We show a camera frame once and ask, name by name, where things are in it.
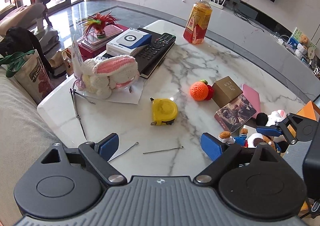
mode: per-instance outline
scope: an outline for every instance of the vase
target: vase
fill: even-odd
[[[97,38],[98,39],[103,39],[105,36],[106,36],[106,32],[104,30],[102,30],[101,32],[97,31]]]

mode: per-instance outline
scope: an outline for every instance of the blue and white box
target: blue and white box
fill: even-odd
[[[152,35],[129,28],[107,43],[107,53],[111,56],[134,56],[151,43]]]

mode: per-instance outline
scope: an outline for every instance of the yellow tape measure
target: yellow tape measure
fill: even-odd
[[[178,115],[178,106],[168,98],[150,98],[152,102],[152,126],[172,125]]]

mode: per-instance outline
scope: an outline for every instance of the red crocheted strawberry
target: red crocheted strawberry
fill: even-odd
[[[208,92],[208,96],[204,99],[204,100],[210,100],[213,97],[214,94],[214,90],[210,85],[207,85],[209,92]]]

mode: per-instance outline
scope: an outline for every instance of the plastic bottle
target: plastic bottle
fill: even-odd
[[[209,20],[212,14],[212,8],[209,4],[211,0],[201,0],[194,4],[183,37],[192,44],[203,42],[207,32]]]

